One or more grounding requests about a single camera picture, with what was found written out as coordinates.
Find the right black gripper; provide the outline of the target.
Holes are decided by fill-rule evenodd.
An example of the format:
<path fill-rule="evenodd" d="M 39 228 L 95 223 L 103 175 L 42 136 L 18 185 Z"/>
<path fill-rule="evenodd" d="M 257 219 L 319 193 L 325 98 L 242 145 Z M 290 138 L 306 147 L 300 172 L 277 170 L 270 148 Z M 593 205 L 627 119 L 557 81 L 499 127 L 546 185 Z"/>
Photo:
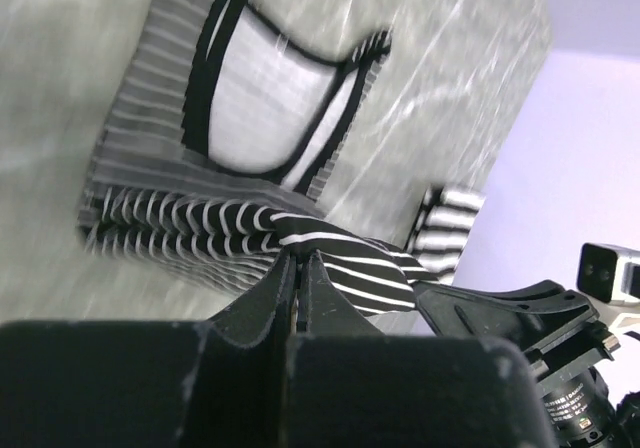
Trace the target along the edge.
<path fill-rule="evenodd" d="M 480 292 L 436 283 L 415 286 L 417 309 L 435 334 L 499 337 L 536 368 L 592 366 L 620 348 L 589 299 L 550 280 L 509 292 Z"/>

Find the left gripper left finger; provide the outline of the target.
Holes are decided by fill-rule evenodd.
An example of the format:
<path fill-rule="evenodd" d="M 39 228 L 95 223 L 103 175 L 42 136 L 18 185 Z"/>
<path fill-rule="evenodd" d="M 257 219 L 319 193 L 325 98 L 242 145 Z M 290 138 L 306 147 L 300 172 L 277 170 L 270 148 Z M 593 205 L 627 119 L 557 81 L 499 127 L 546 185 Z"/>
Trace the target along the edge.
<path fill-rule="evenodd" d="M 4 324 L 2 445 L 274 446 L 297 281 L 283 254 L 206 320 Z"/>

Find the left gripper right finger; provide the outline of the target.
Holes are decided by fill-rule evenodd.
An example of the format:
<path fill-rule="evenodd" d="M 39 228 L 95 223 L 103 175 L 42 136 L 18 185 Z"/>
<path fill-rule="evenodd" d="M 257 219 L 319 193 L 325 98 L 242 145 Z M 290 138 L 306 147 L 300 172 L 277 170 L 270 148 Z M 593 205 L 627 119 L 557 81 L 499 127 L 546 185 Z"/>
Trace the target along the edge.
<path fill-rule="evenodd" d="M 353 311 L 316 255 L 301 291 L 306 329 L 287 347 L 288 446 L 554 446 L 512 343 L 384 335 Z"/>

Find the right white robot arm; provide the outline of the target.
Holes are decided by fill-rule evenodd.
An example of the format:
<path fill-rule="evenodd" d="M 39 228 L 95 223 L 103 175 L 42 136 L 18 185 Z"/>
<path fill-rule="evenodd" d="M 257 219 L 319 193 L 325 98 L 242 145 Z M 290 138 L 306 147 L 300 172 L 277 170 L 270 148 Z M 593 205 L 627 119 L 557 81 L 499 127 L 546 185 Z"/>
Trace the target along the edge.
<path fill-rule="evenodd" d="M 620 342 L 585 295 L 551 280 L 508 292 L 419 282 L 414 291 L 435 334 L 503 338 L 525 355 L 560 446 L 638 446 L 639 396 L 610 402 L 596 365 Z"/>

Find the wide-striped black white tank top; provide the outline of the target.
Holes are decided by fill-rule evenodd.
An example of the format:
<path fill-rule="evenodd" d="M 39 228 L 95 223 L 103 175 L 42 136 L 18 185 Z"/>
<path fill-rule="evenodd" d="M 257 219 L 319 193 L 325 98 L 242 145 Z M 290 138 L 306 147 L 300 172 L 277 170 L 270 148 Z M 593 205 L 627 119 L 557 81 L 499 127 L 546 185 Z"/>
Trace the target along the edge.
<path fill-rule="evenodd" d="M 405 244 L 438 282 L 452 285 L 485 196 L 460 185 L 431 185 L 424 193 Z"/>

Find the thin-striped black white tank top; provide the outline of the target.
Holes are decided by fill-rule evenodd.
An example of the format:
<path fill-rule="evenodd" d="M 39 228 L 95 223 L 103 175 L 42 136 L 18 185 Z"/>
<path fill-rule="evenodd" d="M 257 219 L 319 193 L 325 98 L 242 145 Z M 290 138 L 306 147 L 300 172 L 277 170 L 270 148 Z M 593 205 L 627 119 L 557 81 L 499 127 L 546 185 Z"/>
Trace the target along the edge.
<path fill-rule="evenodd" d="M 85 247 L 229 294 L 315 254 L 361 314 L 414 310 L 429 272 L 317 205 L 390 49 L 376 30 L 326 59 L 250 0 L 152 0 L 91 157 Z"/>

